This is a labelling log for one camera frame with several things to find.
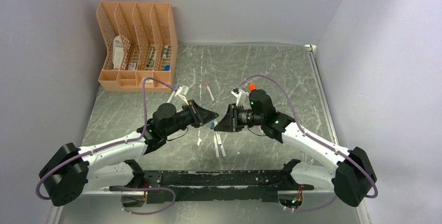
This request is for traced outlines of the white pen orange tip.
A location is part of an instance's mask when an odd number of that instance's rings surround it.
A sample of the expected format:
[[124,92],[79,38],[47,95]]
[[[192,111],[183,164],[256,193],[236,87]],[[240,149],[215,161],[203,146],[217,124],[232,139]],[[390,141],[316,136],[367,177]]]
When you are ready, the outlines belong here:
[[216,135],[213,136],[213,143],[214,143],[215,156],[216,156],[217,159],[219,159],[220,155],[219,155],[219,149],[218,149],[218,143],[217,143]]

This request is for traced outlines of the white pen grey cap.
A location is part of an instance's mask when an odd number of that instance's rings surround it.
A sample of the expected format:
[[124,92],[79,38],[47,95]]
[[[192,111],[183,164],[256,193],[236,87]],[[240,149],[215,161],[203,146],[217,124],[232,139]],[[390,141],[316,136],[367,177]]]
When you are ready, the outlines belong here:
[[224,149],[224,145],[223,145],[221,139],[218,139],[218,146],[219,146],[219,148],[220,148],[220,150],[221,150],[222,157],[223,157],[223,158],[226,158],[227,155],[226,155],[226,152],[225,152],[225,149]]

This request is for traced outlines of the white pen blue cap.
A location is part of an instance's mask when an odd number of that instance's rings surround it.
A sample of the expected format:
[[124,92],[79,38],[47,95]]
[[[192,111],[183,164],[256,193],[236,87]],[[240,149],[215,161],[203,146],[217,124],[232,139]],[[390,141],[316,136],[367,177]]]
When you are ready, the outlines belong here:
[[172,100],[174,99],[174,97],[175,97],[175,92],[174,92],[174,93],[171,93],[171,95],[170,95],[170,97],[168,98],[167,102],[168,102],[168,103],[171,103]]

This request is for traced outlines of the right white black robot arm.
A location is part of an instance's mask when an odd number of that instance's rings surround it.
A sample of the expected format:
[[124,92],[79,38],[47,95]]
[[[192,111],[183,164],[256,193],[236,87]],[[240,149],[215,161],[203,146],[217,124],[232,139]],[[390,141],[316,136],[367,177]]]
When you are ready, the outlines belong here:
[[247,93],[233,89],[232,94],[237,101],[228,105],[214,131],[234,133],[245,127],[259,126],[266,137],[295,146],[320,163],[316,166],[296,161],[294,166],[289,166],[281,176],[286,189],[307,184],[333,190],[342,202],[352,207],[370,197],[369,191],[377,178],[365,150],[339,146],[312,133],[294,118],[277,111],[264,90]]

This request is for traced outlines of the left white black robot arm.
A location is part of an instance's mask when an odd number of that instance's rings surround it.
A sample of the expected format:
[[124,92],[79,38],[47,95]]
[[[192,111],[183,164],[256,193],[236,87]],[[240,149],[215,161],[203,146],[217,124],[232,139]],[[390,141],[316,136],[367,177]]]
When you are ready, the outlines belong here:
[[181,110],[163,103],[142,127],[123,137],[92,146],[61,146],[39,172],[35,192],[54,206],[64,206],[82,193],[109,186],[133,191],[148,188],[137,159],[164,146],[170,135],[188,127],[200,128],[218,116],[192,99]]

